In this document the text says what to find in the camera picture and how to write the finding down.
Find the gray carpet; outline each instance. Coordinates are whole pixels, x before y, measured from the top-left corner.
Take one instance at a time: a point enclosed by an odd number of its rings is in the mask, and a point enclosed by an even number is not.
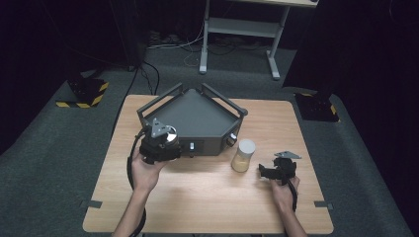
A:
[[[293,56],[293,50],[284,49],[276,55],[283,78]],[[302,120],[293,99],[296,89],[282,89],[283,80],[272,80],[263,50],[210,53],[206,75],[198,72],[199,58],[199,53],[180,48],[149,50],[145,60],[157,67],[161,79],[157,94],[179,82],[185,88],[208,83],[228,98],[291,101],[325,200],[333,206],[331,236],[412,236],[338,98],[331,101],[340,122]],[[155,88],[155,71],[147,65],[144,69]],[[64,84],[0,157],[0,236],[110,235],[83,230],[82,203],[95,188],[133,75],[121,69],[105,71],[100,78],[110,86],[99,106],[87,110],[55,106],[54,100],[66,96]],[[129,93],[150,94],[140,72]]]

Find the table leg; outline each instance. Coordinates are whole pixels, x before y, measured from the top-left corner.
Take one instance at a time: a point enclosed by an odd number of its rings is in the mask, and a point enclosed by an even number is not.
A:
[[[204,42],[203,48],[201,49],[201,61],[200,61],[200,73],[207,73],[207,59],[208,53],[208,40],[209,40],[209,18],[210,18],[210,0],[207,0],[206,12],[204,18]]]
[[[269,65],[271,66],[272,76],[274,77],[274,80],[279,80],[281,77],[280,72],[277,67],[277,62],[275,61],[274,56],[275,56],[275,53],[277,52],[278,43],[280,42],[281,35],[283,34],[284,26],[286,25],[286,20],[287,20],[289,11],[290,11],[290,6],[286,6],[284,9],[283,16],[281,17],[280,24],[278,25],[277,33],[275,35],[274,42],[272,43],[272,48],[271,50],[268,50],[266,52],[268,56]]]

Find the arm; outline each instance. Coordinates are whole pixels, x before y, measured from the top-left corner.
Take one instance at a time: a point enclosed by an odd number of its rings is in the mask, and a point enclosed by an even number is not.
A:
[[[297,190],[299,178],[294,177],[291,182]],[[275,205],[280,213],[281,220],[284,223],[289,236],[307,236],[301,224],[293,212],[293,194],[288,185],[280,186],[276,180],[270,180],[272,193],[274,195]]]
[[[141,221],[145,203],[151,191],[157,185],[161,169],[167,162],[156,162],[154,165],[142,161],[144,156],[135,149],[132,155],[133,192],[113,236],[129,236]]]

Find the yellow and black tape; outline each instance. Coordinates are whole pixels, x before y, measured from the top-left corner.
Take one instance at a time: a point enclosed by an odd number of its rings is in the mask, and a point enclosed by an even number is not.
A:
[[[105,82],[99,88],[96,95],[92,95],[92,100],[90,102],[74,102],[74,101],[55,101],[55,104],[61,108],[80,108],[80,109],[90,109],[97,107],[104,97],[106,89],[108,89],[109,82]]]

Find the black curtain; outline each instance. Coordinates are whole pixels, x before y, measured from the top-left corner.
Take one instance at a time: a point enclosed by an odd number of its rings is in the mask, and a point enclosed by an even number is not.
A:
[[[343,101],[415,235],[418,42],[415,0],[320,0],[284,83]]]
[[[124,3],[134,5],[133,1]],[[129,38],[130,29],[125,33],[120,34],[109,0],[1,1],[0,154],[65,82],[66,54],[74,58],[75,73],[131,65],[125,49],[138,51],[129,48],[135,44]],[[140,37],[142,41],[135,46],[141,44],[145,50],[146,36]]]

